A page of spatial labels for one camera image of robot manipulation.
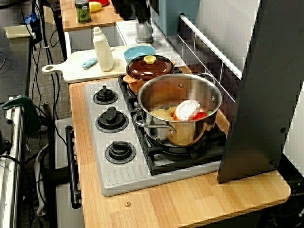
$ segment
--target pot lid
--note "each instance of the pot lid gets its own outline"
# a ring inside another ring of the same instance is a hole
[[[158,76],[172,74],[174,65],[163,56],[145,55],[131,60],[127,65],[126,72],[135,79],[148,81]]]

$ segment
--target wooden shelf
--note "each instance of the wooden shelf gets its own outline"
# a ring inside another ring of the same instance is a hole
[[[60,0],[62,26],[65,32],[81,29],[90,29],[96,26],[106,27],[114,26],[116,22],[123,19],[114,12],[114,6],[111,1],[98,11],[91,13],[92,22],[81,24],[77,21],[77,14],[73,0]]]

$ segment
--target stainless steel pot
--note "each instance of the stainless steel pot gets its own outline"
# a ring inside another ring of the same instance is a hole
[[[213,83],[200,76],[210,76]],[[137,98],[142,109],[133,117],[135,124],[143,127],[151,139],[173,147],[191,146],[197,143],[214,127],[217,110],[222,103],[222,96],[215,86],[215,79],[207,73],[156,77],[141,87]],[[212,113],[204,118],[187,122],[169,121],[151,114],[153,110],[167,110],[188,99],[197,100],[201,107],[212,110]]]

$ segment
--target blue cabinet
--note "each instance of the blue cabinet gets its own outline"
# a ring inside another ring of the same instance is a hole
[[[151,0],[152,19],[166,36],[177,34],[179,15],[185,14],[192,22],[196,22],[200,0]]]

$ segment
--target burner grate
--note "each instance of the burner grate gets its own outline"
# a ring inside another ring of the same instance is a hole
[[[128,105],[129,112],[133,116],[140,107],[136,105],[137,96],[129,92],[128,84],[123,81],[124,76],[118,77],[118,83],[122,90],[124,99]],[[151,175],[185,169],[210,162],[220,161],[226,135],[215,126],[209,135],[204,137],[201,142],[190,147],[167,147],[158,144],[150,139],[143,128],[133,123],[136,134],[146,158]]]

